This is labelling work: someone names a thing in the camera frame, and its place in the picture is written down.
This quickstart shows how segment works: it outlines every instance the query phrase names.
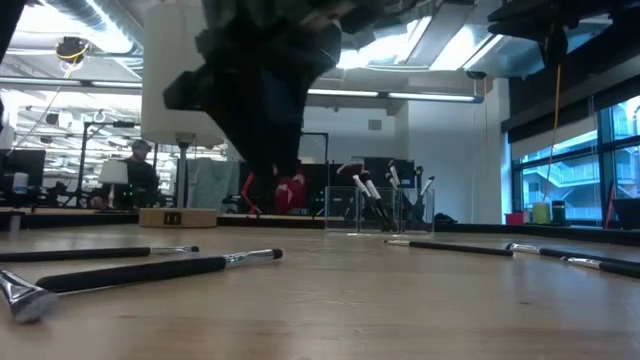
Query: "ceiling duct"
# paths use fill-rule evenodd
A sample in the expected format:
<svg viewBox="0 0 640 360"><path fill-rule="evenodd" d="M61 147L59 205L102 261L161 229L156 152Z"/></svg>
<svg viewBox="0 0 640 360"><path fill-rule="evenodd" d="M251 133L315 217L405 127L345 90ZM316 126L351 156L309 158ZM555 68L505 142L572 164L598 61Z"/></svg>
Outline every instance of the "ceiling duct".
<svg viewBox="0 0 640 360"><path fill-rule="evenodd" d="M407 65L430 66L449 41L462 29L476 8L475 0L442 0L417 46L409 56Z"/></svg>
<svg viewBox="0 0 640 360"><path fill-rule="evenodd" d="M117 0L42 0L60 13L73 20L82 22L96 33L108 34L117 31L131 44L126 55L142 55L143 30L142 26L131 17ZM102 51L110 53L112 41L93 41ZM138 76L142 76L141 59L118 59L122 65L128 67Z"/></svg>

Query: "wooden table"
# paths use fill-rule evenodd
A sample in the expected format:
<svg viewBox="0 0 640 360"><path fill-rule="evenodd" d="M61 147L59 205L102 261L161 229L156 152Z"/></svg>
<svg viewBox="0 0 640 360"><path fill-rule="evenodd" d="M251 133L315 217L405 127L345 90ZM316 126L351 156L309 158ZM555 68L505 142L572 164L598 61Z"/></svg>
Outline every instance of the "wooden table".
<svg viewBox="0 0 640 360"><path fill-rule="evenodd" d="M559 261L402 247L312 230L87 227L22 232L4 251L198 245L204 254L281 247L281 261L64 296L35 325L0 311L0 359L640 358L640 282ZM640 260L633 248L510 241ZM159 258L6 265L28 280Z"/></svg>

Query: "glass window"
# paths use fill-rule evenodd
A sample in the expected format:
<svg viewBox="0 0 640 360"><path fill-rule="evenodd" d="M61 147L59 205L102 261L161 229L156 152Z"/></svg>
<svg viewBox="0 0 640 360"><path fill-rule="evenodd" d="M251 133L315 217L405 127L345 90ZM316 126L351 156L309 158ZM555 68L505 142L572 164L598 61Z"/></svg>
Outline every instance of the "glass window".
<svg viewBox="0 0 640 360"><path fill-rule="evenodd" d="M572 139L563 141L553 146L553 155L565 154L575 150L580 150L589 147L595 147L598 143L598 133L596 130L589 131L588 133L576 136ZM527 163L530 161L540 160L551 156L551 147L538 150L531 154L525 155L520 158L521 163Z"/></svg>
<svg viewBox="0 0 640 360"><path fill-rule="evenodd" d="M546 201L563 200L567 219L601 220L600 166L595 155L570 159L551 164L547 182L548 165L525 168L522 172L522 195L525 209L533 203L543 201L549 186Z"/></svg>
<svg viewBox="0 0 640 360"><path fill-rule="evenodd" d="M640 146L616 151L616 197L640 197Z"/></svg>
<svg viewBox="0 0 640 360"><path fill-rule="evenodd" d="M638 118L640 117L640 96L621 102L611 108L614 139L620 140L640 135Z"/></svg>

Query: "table surface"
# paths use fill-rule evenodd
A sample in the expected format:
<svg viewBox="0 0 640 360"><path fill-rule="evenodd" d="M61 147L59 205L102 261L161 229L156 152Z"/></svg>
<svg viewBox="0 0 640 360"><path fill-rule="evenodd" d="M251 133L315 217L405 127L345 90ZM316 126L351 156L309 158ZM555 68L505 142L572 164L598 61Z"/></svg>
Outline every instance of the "table surface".
<svg viewBox="0 0 640 360"><path fill-rule="evenodd" d="M280 261L72 294L33 325L0 311L0 359L640 358L640 281L555 259L382 245L380 236L290 229L21 232L2 251L198 245L202 255L280 247ZM558 239L438 234L640 260L640 249ZM25 279L167 258L5 264Z"/></svg>

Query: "wood grain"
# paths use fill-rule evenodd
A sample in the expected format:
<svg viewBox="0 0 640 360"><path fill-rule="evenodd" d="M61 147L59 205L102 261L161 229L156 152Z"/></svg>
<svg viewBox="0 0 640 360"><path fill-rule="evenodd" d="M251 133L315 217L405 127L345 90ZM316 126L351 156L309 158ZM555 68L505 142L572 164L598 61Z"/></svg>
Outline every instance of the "wood grain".
<svg viewBox="0 0 640 360"><path fill-rule="evenodd" d="M282 261L62 297L45 321L0 312L0 359L638 359L640 282L527 254L513 259L388 247L384 237L312 230L137 226L22 232L3 251L198 245L203 254L280 247ZM515 241L639 260L634 248L437 234L442 242ZM4 266L44 275L160 261Z"/></svg>

